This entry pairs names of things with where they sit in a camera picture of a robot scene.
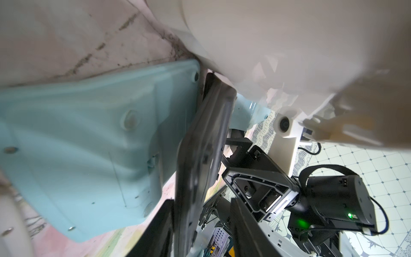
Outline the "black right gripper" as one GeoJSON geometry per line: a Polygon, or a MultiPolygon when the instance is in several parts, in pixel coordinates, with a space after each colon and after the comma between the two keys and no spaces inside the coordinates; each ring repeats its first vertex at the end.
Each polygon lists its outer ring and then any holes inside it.
{"type": "Polygon", "coordinates": [[[339,254],[342,231],[377,235],[375,202],[362,178],[340,165],[328,164],[334,176],[314,176],[321,166],[288,177],[248,138],[227,139],[235,147],[223,157],[223,180],[257,222],[272,221],[283,210],[291,213],[288,229],[306,253],[339,254]]]}

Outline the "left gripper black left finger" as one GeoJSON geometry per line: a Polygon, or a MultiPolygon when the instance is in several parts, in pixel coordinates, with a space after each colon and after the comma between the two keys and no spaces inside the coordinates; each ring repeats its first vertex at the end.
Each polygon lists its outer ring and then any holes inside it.
{"type": "Polygon", "coordinates": [[[170,257],[173,241],[174,200],[166,200],[127,257],[170,257]]]}

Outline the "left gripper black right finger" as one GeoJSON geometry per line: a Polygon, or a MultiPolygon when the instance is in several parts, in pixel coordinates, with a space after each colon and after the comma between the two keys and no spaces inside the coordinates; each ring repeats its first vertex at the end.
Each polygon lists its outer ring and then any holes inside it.
{"type": "Polygon", "coordinates": [[[238,198],[232,198],[230,203],[230,231],[236,257],[281,256],[238,198]]]}

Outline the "white plastic storage box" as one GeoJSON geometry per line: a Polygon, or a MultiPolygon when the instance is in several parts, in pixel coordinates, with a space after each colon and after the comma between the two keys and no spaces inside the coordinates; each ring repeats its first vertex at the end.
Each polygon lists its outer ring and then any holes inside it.
{"type": "Polygon", "coordinates": [[[316,112],[405,109],[410,1],[148,1],[207,67],[251,100],[316,112]]]}

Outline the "floral pink table mat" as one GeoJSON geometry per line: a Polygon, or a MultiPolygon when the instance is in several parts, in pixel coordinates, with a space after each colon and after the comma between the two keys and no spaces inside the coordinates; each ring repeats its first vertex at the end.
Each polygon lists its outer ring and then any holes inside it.
{"type": "Polygon", "coordinates": [[[169,1],[2,1],[1,2],[1,256],[33,257],[33,244],[51,232],[57,250],[50,256],[89,255],[90,243],[75,244],[49,226],[30,201],[61,210],[49,201],[31,173],[22,173],[26,140],[8,124],[14,95],[43,87],[78,87],[80,79],[185,60],[228,68],[246,51],[247,37],[234,33],[236,20],[220,19],[220,1],[203,2],[205,14],[188,28],[171,22],[169,1]],[[10,181],[23,176],[23,195],[10,181]]]}

